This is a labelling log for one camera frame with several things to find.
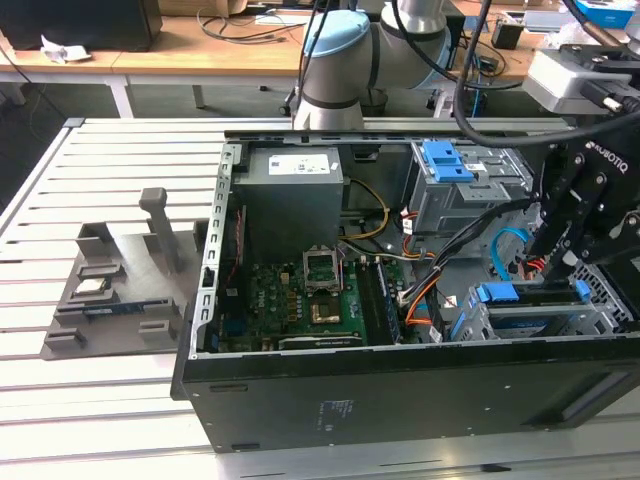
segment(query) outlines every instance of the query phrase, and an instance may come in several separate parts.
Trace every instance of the floor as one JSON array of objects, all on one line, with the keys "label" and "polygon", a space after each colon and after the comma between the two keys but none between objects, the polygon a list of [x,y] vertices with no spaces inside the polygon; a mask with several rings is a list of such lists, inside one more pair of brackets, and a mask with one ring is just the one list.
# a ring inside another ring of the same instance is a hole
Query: floor
[{"label": "floor", "polygon": [[[117,117],[107,87],[100,85],[38,85],[67,117]],[[11,201],[33,166],[63,124],[63,119],[42,100],[33,85],[23,87],[27,103],[0,107],[0,210]],[[188,86],[135,86],[140,117],[274,117],[287,92],[261,92],[253,87],[204,87],[206,109],[194,107]],[[427,117],[428,92],[389,91],[385,114],[392,117]],[[489,98],[484,116],[539,116],[538,105],[523,92],[496,92]]]}]

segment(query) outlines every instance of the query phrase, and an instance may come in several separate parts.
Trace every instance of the aluminum slotted table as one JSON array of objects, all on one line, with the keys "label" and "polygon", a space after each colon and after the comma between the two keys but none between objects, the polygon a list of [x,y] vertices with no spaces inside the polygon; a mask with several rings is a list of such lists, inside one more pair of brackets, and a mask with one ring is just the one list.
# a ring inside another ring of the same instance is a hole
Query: aluminum slotted table
[{"label": "aluminum slotted table", "polygon": [[[563,124],[477,123],[493,131],[513,125],[533,132]],[[576,430],[216,457],[190,403],[169,398],[173,354],[38,359],[82,222],[146,232],[139,192],[157,186],[169,191],[174,228],[190,229],[209,215],[223,131],[288,126],[285,119],[114,119],[70,120],[61,130],[0,218],[0,478],[467,478],[484,470],[490,479],[595,479],[640,471],[637,390]],[[457,131],[436,119],[367,126]]]}]

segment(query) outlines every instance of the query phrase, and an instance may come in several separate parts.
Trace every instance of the power supply label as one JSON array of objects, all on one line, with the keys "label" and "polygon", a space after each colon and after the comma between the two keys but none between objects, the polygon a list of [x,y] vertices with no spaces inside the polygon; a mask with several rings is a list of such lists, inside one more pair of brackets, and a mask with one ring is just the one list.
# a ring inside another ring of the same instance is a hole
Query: power supply label
[{"label": "power supply label", "polygon": [[269,175],[326,175],[329,157],[314,155],[272,155],[269,157]]}]

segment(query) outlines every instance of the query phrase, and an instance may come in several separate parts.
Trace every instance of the table leg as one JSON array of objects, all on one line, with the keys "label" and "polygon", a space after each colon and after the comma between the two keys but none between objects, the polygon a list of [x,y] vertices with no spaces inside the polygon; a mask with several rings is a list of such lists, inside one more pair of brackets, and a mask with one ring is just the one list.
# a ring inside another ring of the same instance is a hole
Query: table leg
[{"label": "table leg", "polygon": [[5,97],[10,98],[14,105],[24,105],[27,103],[27,100],[24,98],[24,95],[22,95],[20,85],[20,83],[0,84],[0,92],[2,92]]},{"label": "table leg", "polygon": [[191,88],[193,88],[193,99],[196,101],[196,108],[206,107],[204,94],[202,93],[202,85],[192,85]]},{"label": "table leg", "polygon": [[116,102],[120,118],[135,118],[135,102],[131,86],[125,82],[111,82],[111,94]]}]

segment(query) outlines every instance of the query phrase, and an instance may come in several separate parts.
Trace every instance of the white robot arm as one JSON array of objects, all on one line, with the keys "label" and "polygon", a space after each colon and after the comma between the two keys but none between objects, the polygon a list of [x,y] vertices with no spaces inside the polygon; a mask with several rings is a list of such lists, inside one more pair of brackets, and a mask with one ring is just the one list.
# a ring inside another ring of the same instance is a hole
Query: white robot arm
[{"label": "white robot arm", "polygon": [[[444,67],[451,37],[442,13],[443,0],[399,0],[400,18],[413,41]],[[300,107],[294,128],[349,130],[363,127],[358,97],[367,88],[421,88],[437,75],[411,49],[398,29],[391,5],[380,23],[364,13],[335,10],[326,14],[299,86]],[[321,22],[311,23],[313,39]],[[310,45],[305,45],[309,55]]]}]

